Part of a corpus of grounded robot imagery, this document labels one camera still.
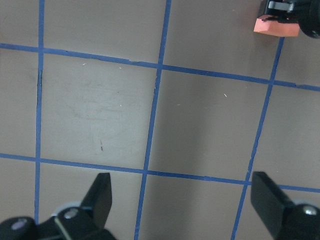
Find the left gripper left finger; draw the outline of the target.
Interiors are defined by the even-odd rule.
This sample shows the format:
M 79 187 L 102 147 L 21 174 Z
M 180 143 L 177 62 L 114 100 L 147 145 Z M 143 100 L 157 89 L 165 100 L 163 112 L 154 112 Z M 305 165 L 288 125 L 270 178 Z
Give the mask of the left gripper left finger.
M 64 240 L 110 240 L 105 224 L 111 207 L 111 175 L 99 173 L 80 205 L 60 211 L 54 222 Z

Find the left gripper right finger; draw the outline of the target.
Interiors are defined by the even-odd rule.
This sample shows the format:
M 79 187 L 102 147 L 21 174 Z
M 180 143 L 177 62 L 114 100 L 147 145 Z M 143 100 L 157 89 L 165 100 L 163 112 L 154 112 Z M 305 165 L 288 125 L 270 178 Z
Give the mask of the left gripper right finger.
M 274 240 L 320 238 L 320 208 L 292 200 L 263 171 L 252 174 L 250 202 Z

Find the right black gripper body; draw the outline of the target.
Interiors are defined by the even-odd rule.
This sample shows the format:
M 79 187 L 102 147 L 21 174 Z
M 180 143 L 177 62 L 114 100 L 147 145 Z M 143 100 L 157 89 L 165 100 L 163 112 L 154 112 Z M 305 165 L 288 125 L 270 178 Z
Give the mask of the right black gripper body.
M 320 2 L 318 0 L 263 0 L 258 16 L 272 15 L 298 23 L 300 31 L 314 39 L 320 38 Z

